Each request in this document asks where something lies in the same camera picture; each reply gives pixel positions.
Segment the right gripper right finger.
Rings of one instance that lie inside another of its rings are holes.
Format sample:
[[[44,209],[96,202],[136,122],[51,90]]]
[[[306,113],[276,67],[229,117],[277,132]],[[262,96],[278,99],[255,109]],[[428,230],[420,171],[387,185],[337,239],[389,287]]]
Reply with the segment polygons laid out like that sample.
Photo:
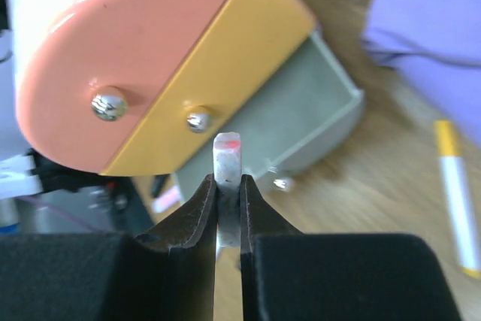
[[[246,320],[458,320],[433,250],[404,233],[304,234],[240,185]]]

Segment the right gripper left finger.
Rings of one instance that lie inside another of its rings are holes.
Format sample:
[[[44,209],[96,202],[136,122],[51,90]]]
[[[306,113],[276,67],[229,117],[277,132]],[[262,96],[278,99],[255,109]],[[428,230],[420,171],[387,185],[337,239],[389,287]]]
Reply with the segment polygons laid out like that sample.
[[[122,233],[4,235],[3,320],[210,320],[216,182],[169,217]]]

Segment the grey eraser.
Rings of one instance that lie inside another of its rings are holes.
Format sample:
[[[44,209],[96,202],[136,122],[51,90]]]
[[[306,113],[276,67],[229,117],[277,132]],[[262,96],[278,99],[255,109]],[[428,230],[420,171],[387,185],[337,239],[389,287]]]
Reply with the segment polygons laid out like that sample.
[[[213,141],[213,175],[218,190],[218,240],[221,247],[241,244],[240,185],[241,137],[219,133]]]

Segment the grey-green drawer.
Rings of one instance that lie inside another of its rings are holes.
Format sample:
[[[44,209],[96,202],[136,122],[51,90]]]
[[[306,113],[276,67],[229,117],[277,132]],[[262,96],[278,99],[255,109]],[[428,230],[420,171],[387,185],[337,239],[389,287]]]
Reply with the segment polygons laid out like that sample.
[[[267,193],[341,144],[364,99],[316,31],[220,130],[240,134],[243,172]]]

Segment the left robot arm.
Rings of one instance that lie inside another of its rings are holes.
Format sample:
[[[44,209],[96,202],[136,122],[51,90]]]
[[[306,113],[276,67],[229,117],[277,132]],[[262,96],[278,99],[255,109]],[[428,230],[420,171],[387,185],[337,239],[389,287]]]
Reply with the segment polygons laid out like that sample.
[[[128,177],[77,171],[34,150],[1,162],[1,233],[128,232],[153,221]]]

